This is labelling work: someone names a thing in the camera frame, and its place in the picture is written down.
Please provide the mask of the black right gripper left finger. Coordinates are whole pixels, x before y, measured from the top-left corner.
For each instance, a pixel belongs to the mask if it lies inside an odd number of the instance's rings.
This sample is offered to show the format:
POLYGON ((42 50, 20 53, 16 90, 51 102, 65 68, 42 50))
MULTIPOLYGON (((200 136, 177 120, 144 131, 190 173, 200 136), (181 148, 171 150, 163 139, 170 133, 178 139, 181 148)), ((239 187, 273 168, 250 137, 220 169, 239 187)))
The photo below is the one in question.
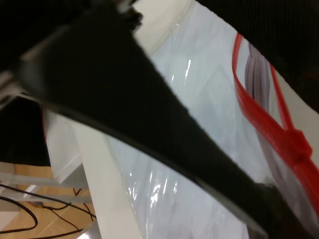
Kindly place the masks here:
POLYGON ((181 173, 268 238, 311 237, 276 190, 253 182, 200 128, 115 9, 86 13, 21 65, 19 81, 52 110, 181 173))

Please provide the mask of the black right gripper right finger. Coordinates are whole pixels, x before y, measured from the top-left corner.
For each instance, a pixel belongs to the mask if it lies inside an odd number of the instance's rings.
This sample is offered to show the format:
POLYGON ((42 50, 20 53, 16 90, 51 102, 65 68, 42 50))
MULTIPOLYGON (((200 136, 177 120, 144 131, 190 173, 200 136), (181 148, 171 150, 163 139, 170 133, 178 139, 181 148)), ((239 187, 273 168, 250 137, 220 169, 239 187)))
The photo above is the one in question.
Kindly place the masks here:
POLYGON ((319 110, 317 0, 201 0, 244 36, 297 95, 319 110))

